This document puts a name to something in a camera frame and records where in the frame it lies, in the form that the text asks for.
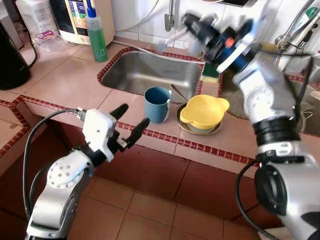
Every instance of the plastic bottle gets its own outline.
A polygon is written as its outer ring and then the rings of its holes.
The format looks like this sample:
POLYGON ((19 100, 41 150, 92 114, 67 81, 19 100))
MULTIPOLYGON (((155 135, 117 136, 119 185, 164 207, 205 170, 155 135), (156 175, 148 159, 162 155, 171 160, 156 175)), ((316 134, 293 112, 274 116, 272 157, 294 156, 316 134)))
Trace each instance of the plastic bottle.
POLYGON ((59 35, 48 0, 15 1, 36 47, 46 47, 59 35))
POLYGON ((90 0, 86 0, 86 3, 88 8, 85 21, 94 59, 97 62, 105 62, 108 60, 108 56, 101 18, 97 16, 96 9, 91 6, 90 0))

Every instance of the green bottle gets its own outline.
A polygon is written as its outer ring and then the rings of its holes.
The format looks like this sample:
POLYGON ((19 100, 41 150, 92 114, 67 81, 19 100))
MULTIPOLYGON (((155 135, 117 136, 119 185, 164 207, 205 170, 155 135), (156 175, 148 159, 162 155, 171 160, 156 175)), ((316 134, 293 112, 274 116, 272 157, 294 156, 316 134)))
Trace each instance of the green bottle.
POLYGON ((88 29, 94 59, 97 62, 102 63, 108 60, 108 56, 101 18, 97 16, 96 9, 91 6, 90 0, 86 0, 86 3, 88 8, 85 22, 88 29))

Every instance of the sink basin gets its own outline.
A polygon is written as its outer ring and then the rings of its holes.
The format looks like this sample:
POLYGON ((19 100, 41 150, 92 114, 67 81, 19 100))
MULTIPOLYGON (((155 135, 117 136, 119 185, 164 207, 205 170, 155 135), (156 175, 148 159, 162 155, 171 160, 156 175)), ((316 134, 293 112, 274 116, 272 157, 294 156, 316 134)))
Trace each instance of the sink basin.
MULTIPOLYGON (((248 119, 244 111, 244 97, 241 90, 234 85, 232 79, 232 73, 225 72, 223 74, 220 97, 229 101, 229 113, 239 118, 248 119)), ((295 91, 299 93, 302 83, 298 81, 292 81, 292 84, 295 88, 295 91)), ((301 112, 312 113, 312 116, 306 120, 303 133, 320 137, 320 101, 310 96, 312 91, 315 91, 315 89, 311 86, 307 86, 301 103, 301 112)))
MULTIPOLYGON (((201 67, 197 63, 180 62, 140 51, 130 51, 119 57, 102 77, 106 87, 143 95, 154 86, 170 89, 174 84, 187 98, 196 93, 201 67)), ((172 93, 174 103, 185 101, 172 93)))

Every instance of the blue cup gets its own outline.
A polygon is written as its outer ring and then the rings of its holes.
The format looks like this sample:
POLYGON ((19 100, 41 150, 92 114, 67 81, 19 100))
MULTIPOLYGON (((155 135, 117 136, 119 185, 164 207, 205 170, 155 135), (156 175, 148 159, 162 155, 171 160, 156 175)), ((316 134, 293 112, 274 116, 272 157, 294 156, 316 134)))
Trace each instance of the blue cup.
POLYGON ((171 90, 161 86, 149 88, 144 93, 144 112, 154 124, 164 122, 169 116, 171 90))

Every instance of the white appliance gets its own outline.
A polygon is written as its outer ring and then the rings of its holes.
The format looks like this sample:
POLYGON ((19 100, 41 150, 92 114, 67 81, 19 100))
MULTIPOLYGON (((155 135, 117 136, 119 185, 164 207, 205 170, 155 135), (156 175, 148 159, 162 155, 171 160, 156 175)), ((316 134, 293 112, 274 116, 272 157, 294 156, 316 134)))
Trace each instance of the white appliance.
MULTIPOLYGON (((61 37, 76 44, 90 45, 85 17, 86 0, 49 0, 61 37)), ((115 36, 111 0, 91 0, 91 5, 101 17, 105 44, 115 36)))

